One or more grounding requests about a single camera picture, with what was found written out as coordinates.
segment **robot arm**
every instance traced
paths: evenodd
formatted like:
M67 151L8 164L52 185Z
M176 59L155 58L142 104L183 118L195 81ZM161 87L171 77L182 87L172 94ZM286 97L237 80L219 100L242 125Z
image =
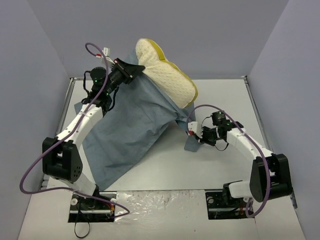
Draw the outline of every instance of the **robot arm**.
M117 58L114 60L112 71L108 76L106 76L107 71L103 67L95 67L90 71L93 86L87 98L82 101L81 111L64 131L55 138L47 137L42 143L42 151L45 152L59 140L69 135L78 125L72 135L43 157L42 171L44 174L67 184L75 191L89 196L99 196L98 186L83 173L83 164L79 154L80 146L95 124L111 109L112 99L110 94L112 92L115 94L115 90L119 88L121 83L130 84L144 69L144 66L128 64ZM101 90L105 78L108 78L107 84L90 105Z
M196 121L188 124L189 134L204 144L215 146L218 140L234 146L245 158L252 163L250 179L223 185L224 200L226 203L240 198L254 198L262 202L267 190L267 176L263 160L251 141L245 136L244 126L236 122L244 133L234 123L226 119L226 116L217 111L211 115L215 127L202 127ZM259 144L252 137L251 139L261 149L265 156L270 171L271 189L269 200L288 196L292 193L292 183L289 171L288 159L283 154L275 154Z

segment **gray wall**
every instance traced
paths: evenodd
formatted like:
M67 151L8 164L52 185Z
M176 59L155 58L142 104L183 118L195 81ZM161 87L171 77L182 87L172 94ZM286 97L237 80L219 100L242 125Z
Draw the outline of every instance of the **gray wall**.
M320 226L319 13L319 0L290 0L249 75L272 145L289 158L307 240Z
M68 78L27 1L1 1L0 30L0 239L15 240L30 199L19 182L55 133ZM27 189L38 188L40 168Z
M97 65L85 42L124 58L139 38L151 38L169 60L199 79L247 75L288 0L28 2L69 76Z

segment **yellow edge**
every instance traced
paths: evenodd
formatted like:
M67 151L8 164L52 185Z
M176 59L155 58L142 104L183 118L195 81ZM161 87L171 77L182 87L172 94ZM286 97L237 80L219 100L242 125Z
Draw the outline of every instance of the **yellow edge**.
M153 41L151 39L148 39L148 38L146 38L146 40L153 46L153 48L157 52L159 60L161 62L169 64L171 67L173 67L179 73L181 73L193 85L193 87L195 89L195 95L194 95L192 101L189 102L187 104L187 106L186 106L186 107L189 107L196 100L196 98L198 97L198 89L197 89L195 83L183 71L181 71L173 62L170 62L170 61L166 60L164 51L162 51L161 47L155 41Z

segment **table top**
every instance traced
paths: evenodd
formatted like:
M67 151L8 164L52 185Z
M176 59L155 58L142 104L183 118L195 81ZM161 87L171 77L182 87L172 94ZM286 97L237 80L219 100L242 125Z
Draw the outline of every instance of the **table top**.
M243 80L194 82L199 91L196 106L211 103L223 108L263 144ZM82 83L74 81L65 126L76 115L74 104L83 98L82 91ZM212 112L207 107L199 109L196 117L200 121ZM204 146L196 153L187 152L183 148L185 140L184 131L171 124L141 162L107 189L117 191L118 202L131 214L114 223L92 223L87 239L304 240L289 197L268 201L255 219L208 220L204 190L249 179L251 162L233 147L219 152ZM83 172L93 181L83 148L80 156ZM50 178L48 187L56 186L63 183ZM71 196L65 190L32 195L19 240L77 239L74 224L68 223ZM253 207L257 209L259 205L255 203ZM86 223L77 224L77 230L79 234L86 231Z

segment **blue-gray fabric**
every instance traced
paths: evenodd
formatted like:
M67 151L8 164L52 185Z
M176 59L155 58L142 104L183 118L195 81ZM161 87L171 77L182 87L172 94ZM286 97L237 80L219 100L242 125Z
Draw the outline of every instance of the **blue-gray fabric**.
M133 51L125 62L137 65L136 52ZM74 106L77 113L81 107L81 103ZM170 122L176 121L186 130L190 109L193 105L184 109L177 107L145 74L128 85L122 84L116 94L114 109L106 113L83 141L99 188L108 188L135 166Z

